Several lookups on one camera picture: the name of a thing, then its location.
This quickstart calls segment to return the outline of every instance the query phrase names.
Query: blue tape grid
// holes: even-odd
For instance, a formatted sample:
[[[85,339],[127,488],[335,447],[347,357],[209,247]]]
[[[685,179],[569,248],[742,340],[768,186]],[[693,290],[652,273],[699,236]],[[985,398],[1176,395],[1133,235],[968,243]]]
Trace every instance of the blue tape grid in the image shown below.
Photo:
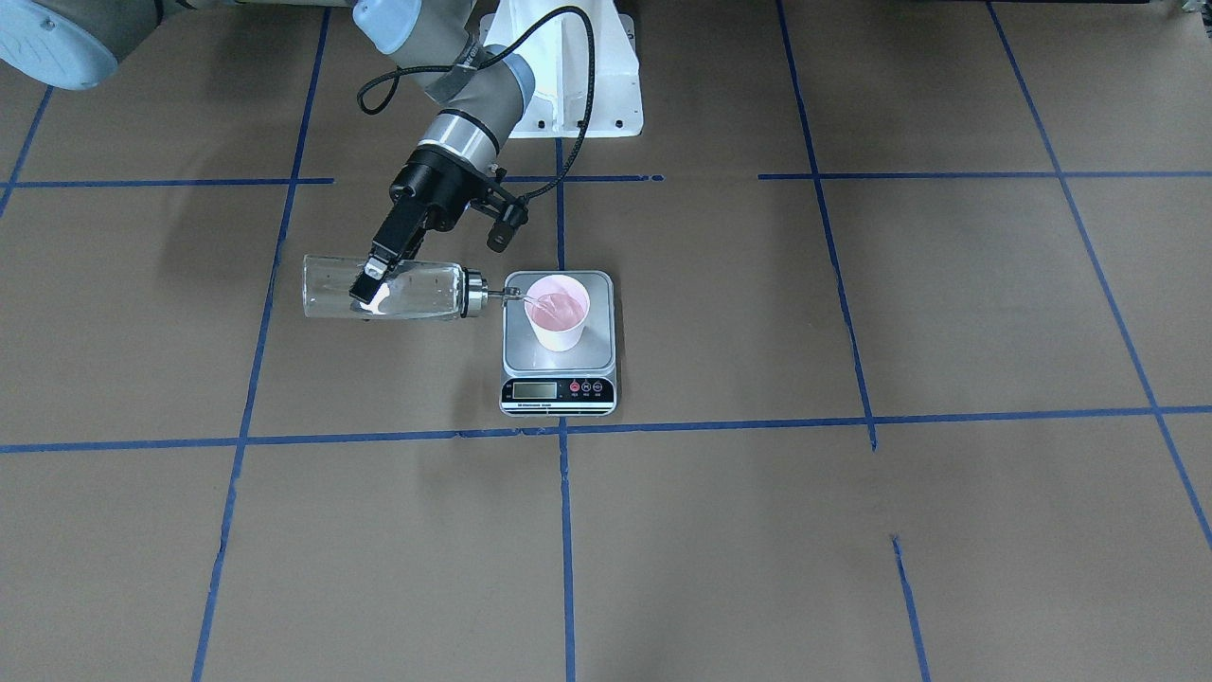
[[[125,179],[125,180],[21,180],[21,171],[29,155],[30,147],[44,118],[47,104],[53,93],[52,87],[47,87],[38,107],[29,131],[23,142],[17,162],[7,182],[0,183],[4,194],[0,195],[0,217],[11,199],[15,189],[39,189],[39,188],[75,188],[75,187],[208,187],[208,185],[287,185],[287,199],[282,212],[282,220],[279,228],[278,245],[275,247],[274,263],[270,269],[270,279],[265,294],[261,331],[257,340],[257,349],[253,367],[250,376],[248,395],[245,412],[240,426],[240,436],[235,439],[193,439],[193,440],[159,440],[159,441],[97,441],[75,443],[28,443],[28,445],[0,445],[0,454],[22,453],[51,453],[51,452],[92,452],[92,451],[130,451],[130,449],[165,449],[165,448],[210,448],[210,447],[235,447],[231,477],[228,487],[227,504],[224,505],[223,525],[221,529],[219,548],[216,555],[215,567],[211,577],[211,589],[207,595],[207,604],[199,636],[199,647],[195,655],[193,680],[201,680],[205,664],[206,648],[213,623],[215,606],[218,597],[218,588],[222,579],[223,560],[225,557],[227,541],[229,538],[231,517],[236,498],[236,481],[240,477],[244,454],[247,446],[286,446],[286,445],[314,445],[314,443],[359,443],[359,442],[402,442],[402,441],[434,441],[451,439],[508,439],[508,437],[533,437],[533,436],[559,436],[560,441],[560,477],[561,477],[561,502],[562,502],[562,535],[564,535],[564,592],[565,592],[565,649],[566,649],[566,677],[568,682],[576,680],[576,636],[573,621],[573,571],[572,571],[572,521],[571,521],[571,487],[568,478],[568,445],[570,435],[596,435],[596,434],[635,434],[635,432],[679,432],[679,431],[716,431],[716,430],[772,430],[772,429],[819,429],[819,428],[858,428],[868,429],[873,448],[877,445],[876,425],[896,424],[949,424],[949,423],[976,423],[976,422],[1018,422],[1018,420],[1068,420],[1068,419],[1107,419],[1122,417],[1154,417],[1167,449],[1178,471],[1179,480],[1187,491],[1191,508],[1201,526],[1208,546],[1212,548],[1212,531],[1208,528],[1207,518],[1200,505],[1199,498],[1191,487],[1185,466],[1170,435],[1165,415],[1176,414],[1212,414],[1212,406],[1159,406],[1145,376],[1144,368],[1136,353],[1127,325],[1115,302],[1110,285],[1105,277],[1102,265],[1097,258],[1093,243],[1086,230],[1076,201],[1069,189],[1067,179],[1070,177],[1143,177],[1143,178],[1171,178],[1171,177],[1212,177],[1212,171],[1064,171],[1056,156],[1048,138],[1047,131],[1031,98],[1027,82],[1018,68],[1017,59],[1010,46],[1010,41],[1001,27],[996,11],[990,2],[987,2],[990,18],[996,27],[999,38],[1002,41],[1007,58],[1011,62],[1014,75],[1018,79],[1023,96],[1039,128],[1041,139],[1048,151],[1053,165],[1052,171],[991,171],[991,172],[821,172],[817,164],[814,148],[812,144],[811,130],[808,126],[807,111],[804,96],[800,91],[799,74],[791,51],[790,36],[787,28],[785,12],[782,0],[776,0],[779,15],[779,24],[783,34],[784,48],[787,51],[788,67],[791,75],[793,88],[800,110],[800,120],[805,137],[805,147],[808,155],[811,172],[808,173],[760,173],[759,179],[807,179],[814,183],[818,207],[825,229],[825,239],[829,245],[830,260],[834,265],[837,279],[839,299],[847,327],[851,333],[852,354],[856,365],[856,379],[859,394],[863,399],[864,415],[853,418],[824,418],[824,419],[800,419],[800,420],[738,420],[738,422],[701,422],[701,423],[657,423],[657,424],[624,424],[624,425],[577,425],[570,426],[565,419],[560,419],[558,428],[533,428],[533,429],[493,429],[493,430],[465,430],[465,431],[418,431],[418,432],[381,432],[381,434],[333,434],[333,435],[298,435],[298,436],[250,436],[253,403],[256,401],[257,382],[261,372],[261,363],[264,357],[265,338],[269,328],[269,320],[273,310],[273,292],[278,268],[281,260],[281,247],[290,225],[291,211],[296,188],[302,184],[332,184],[331,177],[299,177],[303,151],[305,148],[307,131],[310,121],[311,107],[315,99],[315,88],[319,79],[320,67],[324,58],[324,47],[327,36],[331,10],[325,10],[321,24],[316,56],[313,67],[311,81],[308,90],[307,104],[304,107],[303,120],[299,125],[298,143],[296,147],[295,165],[291,177],[286,178],[215,178],[215,179]],[[562,164],[562,141],[555,141],[556,171]],[[555,176],[514,176],[509,182],[548,182]],[[1045,412],[1006,412],[1006,413],[968,413],[968,414],[922,414],[922,415],[884,415],[877,417],[871,413],[870,402],[867,395],[865,382],[862,373],[862,361],[858,353],[857,336],[850,319],[848,304],[846,300],[845,283],[842,281],[841,267],[833,240],[831,225],[829,222],[828,206],[824,199],[823,182],[825,180],[850,180],[850,179],[930,179],[930,178],[1057,178],[1062,183],[1065,197],[1069,202],[1074,220],[1086,245],[1091,263],[1098,275],[1099,283],[1108,299],[1108,304],[1120,327],[1125,345],[1137,376],[1140,380],[1149,407],[1148,408],[1102,408],[1086,411],[1045,411]],[[568,176],[566,182],[661,182],[662,174],[600,174],[600,176]],[[564,185],[556,189],[556,252],[558,265],[565,269],[565,194]],[[905,573],[901,540],[892,538],[893,551],[897,560],[897,568],[902,581],[905,598],[905,607],[910,620],[915,649],[917,652],[920,672],[924,682],[930,682],[930,669],[926,660],[925,646],[922,643],[921,627],[917,619],[916,607],[913,600],[913,591]]]
[[[16,188],[17,180],[21,179],[21,170],[25,167],[25,159],[29,157],[29,148],[34,144],[38,126],[42,124],[42,115],[46,114],[46,105],[51,103],[51,94],[53,93],[55,88],[47,85],[46,92],[42,93],[42,101],[38,104],[38,111],[34,113],[34,120],[29,124],[29,132],[25,133],[25,141],[21,144],[21,153],[17,155],[17,162],[12,166],[12,174],[8,176],[8,182],[5,183],[4,194],[0,194],[0,217],[4,217],[4,211],[8,207],[8,199],[12,197],[12,190]]]
[[[1144,395],[1149,401],[1149,408],[1153,412],[1154,419],[1157,422],[1157,429],[1161,430],[1161,437],[1166,442],[1166,449],[1170,451],[1170,459],[1173,462],[1174,470],[1178,472],[1178,480],[1187,491],[1187,499],[1191,505],[1191,511],[1195,514],[1200,529],[1204,532],[1204,541],[1207,544],[1208,549],[1212,550],[1212,527],[1208,526],[1207,516],[1204,514],[1204,506],[1200,504],[1199,495],[1195,493],[1195,487],[1191,486],[1191,480],[1187,475],[1187,466],[1183,464],[1183,458],[1178,454],[1178,448],[1174,446],[1174,440],[1170,434],[1170,426],[1166,424],[1165,413],[1157,405],[1157,397],[1153,392],[1153,385],[1149,384],[1149,377],[1144,372],[1144,365],[1140,362],[1140,356],[1137,354],[1136,344],[1132,343],[1132,334],[1128,333],[1127,322],[1124,321],[1124,314],[1120,313],[1119,303],[1115,302],[1115,294],[1111,292],[1111,285],[1107,280],[1107,274],[1103,271],[1102,263],[1098,260],[1098,253],[1094,251],[1094,243],[1091,241],[1090,233],[1086,230],[1086,222],[1082,219],[1081,211],[1077,210],[1077,201],[1074,199],[1073,191],[1069,188],[1068,176],[1060,168],[1060,160],[1057,157],[1056,149],[1052,148],[1052,139],[1048,137],[1047,128],[1044,127],[1044,119],[1040,118],[1040,111],[1035,107],[1035,99],[1031,97],[1031,91],[1027,87],[1027,80],[1023,78],[1023,71],[1018,68],[1018,59],[1014,58],[1014,51],[1011,48],[1010,39],[1006,38],[1006,31],[1002,29],[1001,21],[997,18],[997,11],[994,10],[993,2],[985,2],[985,8],[989,10],[989,18],[993,19],[993,24],[997,29],[997,38],[1001,39],[1001,45],[1006,50],[1006,57],[1010,59],[1010,65],[1014,70],[1014,78],[1018,79],[1018,86],[1023,91],[1023,98],[1027,101],[1027,107],[1031,110],[1031,118],[1035,120],[1035,126],[1040,131],[1040,138],[1044,141],[1044,148],[1047,149],[1048,159],[1052,161],[1052,170],[1056,171],[1056,177],[1060,182],[1060,189],[1064,190],[1065,201],[1069,204],[1069,211],[1073,213],[1074,223],[1077,225],[1077,231],[1081,233],[1081,240],[1086,246],[1086,253],[1090,256],[1090,263],[1094,268],[1094,274],[1098,275],[1098,283],[1103,287],[1103,294],[1107,297],[1107,304],[1110,306],[1111,314],[1115,316],[1115,323],[1120,328],[1120,336],[1124,337],[1124,345],[1127,348],[1128,356],[1132,359],[1132,366],[1136,368],[1137,378],[1140,380],[1140,389],[1144,390]]]
[[[295,207],[295,194],[299,185],[299,168],[303,165],[303,150],[307,148],[307,132],[311,122],[311,107],[315,103],[315,90],[320,80],[320,65],[324,62],[324,47],[328,38],[328,19],[331,8],[324,10],[324,18],[320,23],[320,38],[316,41],[315,61],[311,65],[311,81],[308,85],[307,102],[303,105],[303,119],[299,122],[298,142],[295,145],[295,165],[291,168],[288,189],[286,191],[286,205],[282,207],[282,220],[278,228],[278,243],[274,247],[274,262],[269,269],[269,283],[265,286],[265,303],[261,313],[261,331],[257,336],[257,350],[253,354],[252,371],[248,377],[248,396],[244,407],[244,417],[240,422],[240,436],[236,440],[235,457],[231,462],[231,477],[228,481],[227,502],[223,506],[223,523],[219,529],[219,548],[215,555],[215,566],[211,569],[210,590],[206,596],[206,609],[202,614],[202,625],[198,636],[198,651],[194,654],[193,682],[201,682],[202,669],[206,665],[206,651],[210,644],[211,626],[215,620],[215,607],[219,595],[219,583],[223,578],[223,561],[227,558],[228,538],[231,533],[231,518],[235,514],[236,482],[244,468],[244,455],[248,445],[248,429],[252,425],[252,407],[257,400],[257,382],[261,378],[261,365],[265,357],[265,338],[269,334],[269,319],[274,310],[274,285],[278,280],[278,268],[282,260],[282,243],[286,241],[286,233],[291,224],[291,211]]]
[[[812,130],[808,126],[808,111],[804,104],[804,92],[800,91],[800,73],[795,67],[795,53],[791,51],[791,36],[787,30],[787,12],[783,0],[774,0],[778,8],[778,27],[783,33],[783,48],[787,52],[787,67],[791,75],[791,90],[795,92],[795,104],[800,110],[800,127],[804,132],[804,145],[808,153],[808,166],[812,168],[812,183],[817,190],[817,207],[821,210],[821,224],[825,231],[825,245],[829,247],[829,262],[837,280],[837,300],[841,304],[841,316],[850,333],[850,353],[854,359],[854,379],[858,383],[858,396],[863,402],[863,417],[867,418],[867,434],[871,440],[871,449],[880,445],[875,431],[875,419],[871,415],[871,399],[867,394],[867,378],[863,374],[863,359],[858,351],[858,336],[854,333],[854,320],[850,315],[850,303],[846,299],[846,282],[841,275],[841,262],[837,258],[837,245],[834,242],[833,225],[829,222],[829,207],[825,204],[825,189],[821,180],[821,167],[817,165],[817,151],[812,144]]]

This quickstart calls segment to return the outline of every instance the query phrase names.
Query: floor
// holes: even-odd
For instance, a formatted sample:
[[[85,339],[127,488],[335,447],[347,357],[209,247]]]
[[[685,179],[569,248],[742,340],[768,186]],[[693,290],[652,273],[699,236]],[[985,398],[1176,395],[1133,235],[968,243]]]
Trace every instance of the floor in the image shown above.
[[[596,420],[497,309],[304,319],[435,110],[344,10],[0,70],[0,678],[1212,678],[1200,17],[640,5],[644,134],[422,251],[611,273]]]

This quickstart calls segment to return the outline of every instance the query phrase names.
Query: clear plastic bottle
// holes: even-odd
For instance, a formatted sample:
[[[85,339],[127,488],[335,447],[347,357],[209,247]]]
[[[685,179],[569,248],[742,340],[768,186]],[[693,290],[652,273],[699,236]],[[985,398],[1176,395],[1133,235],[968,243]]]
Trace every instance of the clear plastic bottle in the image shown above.
[[[366,258],[303,257],[303,314],[309,317],[456,319],[476,314],[469,305],[484,288],[482,277],[457,263],[404,260],[389,274],[370,304],[349,296]]]

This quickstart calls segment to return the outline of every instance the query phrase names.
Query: pink liquid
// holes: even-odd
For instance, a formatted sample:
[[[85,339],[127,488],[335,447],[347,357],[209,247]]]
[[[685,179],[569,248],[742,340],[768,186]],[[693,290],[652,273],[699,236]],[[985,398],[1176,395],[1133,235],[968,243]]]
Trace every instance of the pink liquid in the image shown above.
[[[585,308],[567,293],[543,293],[528,300],[531,319],[534,323],[551,331],[572,328],[585,316]]]

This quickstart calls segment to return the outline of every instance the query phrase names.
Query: scale display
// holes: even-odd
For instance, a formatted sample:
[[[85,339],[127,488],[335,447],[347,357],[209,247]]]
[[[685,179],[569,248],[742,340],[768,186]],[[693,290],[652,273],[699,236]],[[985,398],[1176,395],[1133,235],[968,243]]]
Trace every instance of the scale display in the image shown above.
[[[501,411],[514,417],[595,417],[618,407],[614,356],[614,285],[599,270],[515,271],[505,286],[524,292],[542,276],[566,274],[589,291],[589,317],[579,343],[556,353],[538,343],[521,300],[505,304]]]

